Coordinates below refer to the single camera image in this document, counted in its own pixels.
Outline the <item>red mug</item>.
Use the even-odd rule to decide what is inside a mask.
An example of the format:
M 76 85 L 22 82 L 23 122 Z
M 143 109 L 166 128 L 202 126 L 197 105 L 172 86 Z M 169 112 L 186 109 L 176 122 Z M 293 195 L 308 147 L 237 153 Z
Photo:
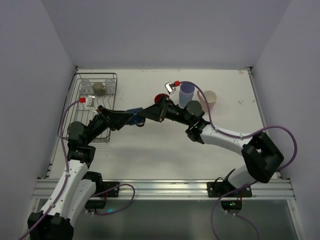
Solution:
M 166 100 L 169 98 L 169 95 L 166 93 L 159 93 L 154 97 L 155 104 L 162 104 L 165 103 Z

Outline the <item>lavender plastic cup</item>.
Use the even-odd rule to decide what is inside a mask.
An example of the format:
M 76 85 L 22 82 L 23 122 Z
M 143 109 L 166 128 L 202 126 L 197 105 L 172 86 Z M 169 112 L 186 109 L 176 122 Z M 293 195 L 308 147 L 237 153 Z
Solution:
M 184 108 L 186 104 L 193 99 L 195 92 L 194 85 L 190 83 L 181 83 L 179 88 L 179 105 Z

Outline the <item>dark blue mug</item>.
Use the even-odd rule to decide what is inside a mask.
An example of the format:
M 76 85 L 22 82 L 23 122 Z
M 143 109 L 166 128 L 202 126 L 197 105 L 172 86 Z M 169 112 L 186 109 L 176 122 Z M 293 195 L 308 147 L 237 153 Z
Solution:
M 126 113 L 133 114 L 133 117 L 127 123 L 128 126 L 143 127 L 145 125 L 146 119 L 138 115 L 138 113 L 142 110 L 143 110 L 142 107 L 138 107 L 138 108 L 128 109 L 125 111 Z

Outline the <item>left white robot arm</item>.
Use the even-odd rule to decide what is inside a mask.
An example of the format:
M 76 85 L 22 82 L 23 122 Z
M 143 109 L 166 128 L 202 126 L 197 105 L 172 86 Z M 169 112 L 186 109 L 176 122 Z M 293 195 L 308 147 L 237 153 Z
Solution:
M 74 121 L 68 126 L 67 145 L 62 146 L 65 169 L 41 210 L 30 214 L 30 239 L 73 238 L 77 218 L 102 180 L 99 173 L 88 171 L 96 152 L 90 143 L 106 129 L 120 130 L 134 116 L 132 112 L 108 110 L 100 105 L 88 125 Z

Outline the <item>pink mug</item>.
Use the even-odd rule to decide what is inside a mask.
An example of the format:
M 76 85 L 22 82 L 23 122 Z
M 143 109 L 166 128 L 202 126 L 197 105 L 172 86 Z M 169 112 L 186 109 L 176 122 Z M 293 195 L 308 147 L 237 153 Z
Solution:
M 206 100 L 199 90 L 197 91 L 197 97 L 199 99 L 202 110 L 205 113 L 208 113 L 213 109 L 214 105 L 216 104 L 217 95 L 215 92 L 213 92 L 211 90 L 206 90 L 203 93 L 204 93 Z

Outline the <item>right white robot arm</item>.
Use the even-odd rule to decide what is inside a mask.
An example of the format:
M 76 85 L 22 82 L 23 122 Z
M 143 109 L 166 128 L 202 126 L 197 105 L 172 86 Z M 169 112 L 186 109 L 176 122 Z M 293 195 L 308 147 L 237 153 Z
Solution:
M 185 133 L 191 141 L 218 146 L 241 155 L 244 166 L 233 169 L 216 187 L 221 195 L 252 182 L 268 183 L 284 160 L 270 137 L 263 131 L 248 138 L 235 133 L 222 134 L 203 118 L 204 114 L 196 100 L 181 108 L 166 97 L 138 112 L 138 116 L 155 122 L 169 119 L 187 125 Z

